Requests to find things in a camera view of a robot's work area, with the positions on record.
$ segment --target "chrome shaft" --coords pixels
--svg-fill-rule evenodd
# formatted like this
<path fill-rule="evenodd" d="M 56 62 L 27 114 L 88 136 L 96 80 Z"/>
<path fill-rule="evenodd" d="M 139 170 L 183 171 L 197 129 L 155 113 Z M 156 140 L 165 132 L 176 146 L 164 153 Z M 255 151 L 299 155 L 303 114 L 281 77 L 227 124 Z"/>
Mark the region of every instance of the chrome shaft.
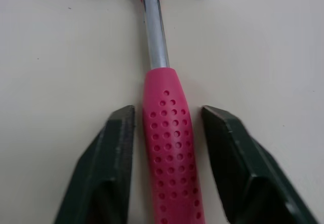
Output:
<path fill-rule="evenodd" d="M 159 0 L 143 0 L 151 69 L 170 67 Z"/>

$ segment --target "grip hole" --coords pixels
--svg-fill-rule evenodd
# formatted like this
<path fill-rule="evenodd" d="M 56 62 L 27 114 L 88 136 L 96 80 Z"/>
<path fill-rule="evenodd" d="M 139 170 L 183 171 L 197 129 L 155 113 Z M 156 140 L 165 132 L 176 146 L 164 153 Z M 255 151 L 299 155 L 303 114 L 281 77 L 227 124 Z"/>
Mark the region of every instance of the grip hole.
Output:
<path fill-rule="evenodd" d="M 187 190 L 182 191 L 182 195 L 183 195 L 184 197 L 187 197 L 187 196 L 188 196 L 188 191 L 187 191 Z"/>
<path fill-rule="evenodd" d="M 174 132 L 174 136 L 178 138 L 180 136 L 180 131 Z"/>
<path fill-rule="evenodd" d="M 158 195 L 158 197 L 159 197 L 161 200 L 164 200 L 164 199 L 166 198 L 166 195 L 163 194 L 163 193 L 160 193 L 160 194 Z"/>
<path fill-rule="evenodd" d="M 180 149 L 181 146 L 182 146 L 181 142 L 177 142 L 177 143 L 176 143 L 176 148 Z"/>
<path fill-rule="evenodd" d="M 155 160 L 154 160 L 156 163 L 159 163 L 159 162 L 161 162 L 161 157 L 157 157 L 157 158 L 155 158 Z"/>
<path fill-rule="evenodd" d="M 172 193 L 171 193 L 171 198 L 172 198 L 172 199 L 177 198 L 177 193 L 176 193 L 176 192 L 172 192 Z"/>
<path fill-rule="evenodd" d="M 171 179 L 171 180 L 170 180 L 170 186 L 174 186 L 174 185 L 176 185 L 176 181 L 173 180 L 173 179 Z"/>
<path fill-rule="evenodd" d="M 183 155 L 182 155 L 182 154 L 178 154 L 178 155 L 177 155 L 177 159 L 178 159 L 179 161 L 182 161 L 182 160 L 183 160 Z"/>
<path fill-rule="evenodd" d="M 168 174 L 172 174 L 172 173 L 174 173 L 174 168 L 173 168 L 173 167 L 170 167 L 170 168 L 168 169 Z"/>
<path fill-rule="evenodd" d="M 186 184 L 187 183 L 187 180 L 183 177 L 182 179 L 180 179 L 180 183 L 181 184 Z"/>
<path fill-rule="evenodd" d="M 164 146 L 164 148 L 169 151 L 171 149 L 171 145 L 170 144 L 166 144 L 166 146 Z"/>
<path fill-rule="evenodd" d="M 179 172 L 184 172 L 184 166 L 179 167 Z"/>
<path fill-rule="evenodd" d="M 173 160 L 173 156 L 167 156 L 167 161 L 170 162 Z"/>
<path fill-rule="evenodd" d="M 163 134 L 163 137 L 164 137 L 165 139 L 169 138 L 169 137 L 170 137 L 170 133 L 169 133 L 169 132 L 164 133 L 164 134 Z"/>
<path fill-rule="evenodd" d="M 158 151 L 160 150 L 160 146 L 155 145 L 153 149 L 154 149 L 156 152 L 158 152 Z"/>
<path fill-rule="evenodd" d="M 163 173 L 162 169 L 157 169 L 156 170 L 157 175 L 161 175 Z"/>
<path fill-rule="evenodd" d="M 161 210 L 162 212 L 166 212 L 167 208 L 166 208 L 164 205 L 161 205 L 160 210 Z"/>

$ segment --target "pink rubber grip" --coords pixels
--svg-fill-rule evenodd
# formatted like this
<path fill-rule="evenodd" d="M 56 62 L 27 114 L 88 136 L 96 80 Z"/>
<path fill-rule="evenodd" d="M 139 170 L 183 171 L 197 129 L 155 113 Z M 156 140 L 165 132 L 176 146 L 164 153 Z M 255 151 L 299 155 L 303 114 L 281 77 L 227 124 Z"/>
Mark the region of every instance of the pink rubber grip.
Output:
<path fill-rule="evenodd" d="M 143 124 L 155 224 L 204 224 L 190 113 L 174 69 L 147 73 Z"/>

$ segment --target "beige table surface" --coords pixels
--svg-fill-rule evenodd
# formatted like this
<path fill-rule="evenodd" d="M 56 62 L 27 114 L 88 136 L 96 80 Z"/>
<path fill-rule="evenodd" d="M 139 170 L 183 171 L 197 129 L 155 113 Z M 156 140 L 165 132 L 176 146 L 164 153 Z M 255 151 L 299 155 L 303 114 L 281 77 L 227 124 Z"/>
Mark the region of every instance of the beige table surface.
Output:
<path fill-rule="evenodd" d="M 198 116 L 239 116 L 324 223 L 324 0 L 161 0 L 195 125 L 207 224 L 226 223 Z M 0 0 L 0 223 L 52 223 L 109 114 L 148 70 L 138 0 Z M 130 224 L 152 222 L 140 121 Z"/>

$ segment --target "pink handle grip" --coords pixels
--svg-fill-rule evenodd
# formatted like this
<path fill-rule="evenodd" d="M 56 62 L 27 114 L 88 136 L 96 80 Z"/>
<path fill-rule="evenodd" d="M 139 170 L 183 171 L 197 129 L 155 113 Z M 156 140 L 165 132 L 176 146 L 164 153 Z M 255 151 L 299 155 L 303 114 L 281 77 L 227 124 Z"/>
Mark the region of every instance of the pink handle grip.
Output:
<path fill-rule="evenodd" d="M 190 113 L 174 69 L 147 73 L 143 124 L 155 224 L 204 224 Z"/>

